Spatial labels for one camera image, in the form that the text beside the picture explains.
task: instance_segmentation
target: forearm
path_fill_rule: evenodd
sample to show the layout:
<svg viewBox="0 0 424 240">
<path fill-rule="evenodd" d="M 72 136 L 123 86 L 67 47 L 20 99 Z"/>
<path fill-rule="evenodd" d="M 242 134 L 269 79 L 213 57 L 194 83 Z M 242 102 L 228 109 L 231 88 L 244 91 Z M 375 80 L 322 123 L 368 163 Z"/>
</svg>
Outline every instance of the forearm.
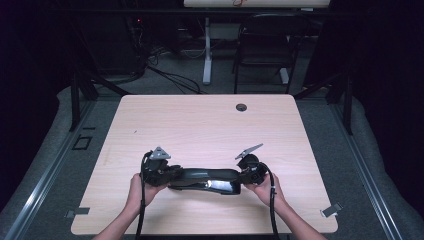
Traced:
<svg viewBox="0 0 424 240">
<path fill-rule="evenodd" d="M 276 199 L 275 212 L 286 223 L 297 239 L 326 239 L 311 225 L 305 222 L 285 200 Z"/>
<path fill-rule="evenodd" d="M 131 225 L 134 219 L 137 217 L 137 213 L 131 212 L 131 210 L 123 210 L 103 231 L 99 233 L 94 239 L 105 240 L 105 239 L 120 239 L 124 235 L 127 228 Z"/>
</svg>

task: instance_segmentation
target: round hole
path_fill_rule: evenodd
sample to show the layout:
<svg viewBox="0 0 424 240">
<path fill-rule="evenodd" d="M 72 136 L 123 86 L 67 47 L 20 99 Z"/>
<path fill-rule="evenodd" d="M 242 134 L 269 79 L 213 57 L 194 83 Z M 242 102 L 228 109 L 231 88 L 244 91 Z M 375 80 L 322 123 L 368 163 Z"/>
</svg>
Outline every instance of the round hole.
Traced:
<svg viewBox="0 0 424 240">
<path fill-rule="evenodd" d="M 236 105 L 236 109 L 239 112 L 244 112 L 244 111 L 246 111 L 247 106 L 246 106 L 246 104 L 239 103 L 239 104 Z"/>
</svg>

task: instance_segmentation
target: dark background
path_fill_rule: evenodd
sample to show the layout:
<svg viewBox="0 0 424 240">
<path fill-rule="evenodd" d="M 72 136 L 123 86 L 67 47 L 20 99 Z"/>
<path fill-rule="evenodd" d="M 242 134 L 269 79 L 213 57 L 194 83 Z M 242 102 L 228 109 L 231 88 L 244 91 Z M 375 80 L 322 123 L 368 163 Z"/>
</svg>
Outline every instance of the dark background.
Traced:
<svg viewBox="0 0 424 240">
<path fill-rule="evenodd" d="M 421 93 L 424 6 L 417 2 L 332 1 L 330 11 L 372 15 L 361 19 L 364 21 L 324 23 L 305 84 L 325 80 L 347 67 L 351 70 L 354 95 L 365 108 L 386 171 L 402 196 L 424 216 L 424 97 Z M 101 34 L 102 29 L 90 29 L 89 24 L 75 29 L 73 26 L 79 23 L 69 26 L 63 17 L 42 11 L 55 3 L 21 0 L 1 4 L 0 207 L 3 209 L 51 126 L 59 104 L 56 94 L 70 85 L 76 62 L 94 72 L 102 67 L 131 73 L 138 71 L 140 65 L 131 36 L 123 30 L 125 21 L 114 26 L 105 22 L 105 29 L 112 28 L 116 35 L 96 38 L 93 33 Z M 87 47 L 98 47 L 96 39 L 109 46 L 110 51 L 103 53 L 104 56 L 93 56 L 94 50 L 87 51 Z M 116 44 L 124 50 L 116 51 L 119 49 L 113 47 Z M 116 61 L 120 58 L 127 61 Z"/>
</svg>

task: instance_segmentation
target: chair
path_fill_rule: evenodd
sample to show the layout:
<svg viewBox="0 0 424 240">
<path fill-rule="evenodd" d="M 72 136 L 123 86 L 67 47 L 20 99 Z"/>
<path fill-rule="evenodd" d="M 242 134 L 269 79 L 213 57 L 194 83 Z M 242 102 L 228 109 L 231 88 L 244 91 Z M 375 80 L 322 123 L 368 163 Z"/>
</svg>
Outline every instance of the chair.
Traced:
<svg viewBox="0 0 424 240">
<path fill-rule="evenodd" d="M 275 74 L 281 68 L 289 68 L 289 81 L 285 91 L 286 94 L 289 93 L 299 45 L 309 26 L 309 20 L 296 13 L 257 14 L 248 17 L 239 29 L 233 65 L 234 93 L 237 93 L 237 86 L 243 84 L 239 83 L 240 66 L 275 68 Z"/>
</svg>

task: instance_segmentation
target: desk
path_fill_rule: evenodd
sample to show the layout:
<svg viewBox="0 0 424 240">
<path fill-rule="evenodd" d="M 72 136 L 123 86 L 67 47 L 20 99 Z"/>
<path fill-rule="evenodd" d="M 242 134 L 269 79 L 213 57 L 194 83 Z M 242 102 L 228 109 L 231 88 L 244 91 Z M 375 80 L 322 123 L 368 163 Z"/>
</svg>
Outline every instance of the desk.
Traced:
<svg viewBox="0 0 424 240">
<path fill-rule="evenodd" d="M 240 112 L 236 105 L 247 110 Z M 334 216 L 320 172 L 290 95 L 125 96 L 116 112 L 81 201 L 74 234 L 97 234 L 121 211 L 142 156 L 161 146 L 169 164 L 185 168 L 231 168 L 242 150 L 264 145 L 255 155 L 276 173 L 287 201 L 320 232 L 334 232 Z M 134 234 L 137 219 L 127 230 Z M 281 233 L 289 229 L 277 217 Z M 269 208 L 242 186 L 240 195 L 165 189 L 146 208 L 142 234 L 272 233 Z"/>
<path fill-rule="evenodd" d="M 243 0 L 241 7 L 248 8 L 326 8 L 330 0 Z M 233 0 L 184 0 L 185 7 L 192 8 L 239 8 L 233 5 Z M 211 83 L 212 54 L 210 49 L 210 22 L 205 21 L 205 67 L 203 84 Z M 280 72 L 283 81 L 288 81 L 287 72 Z"/>
</svg>

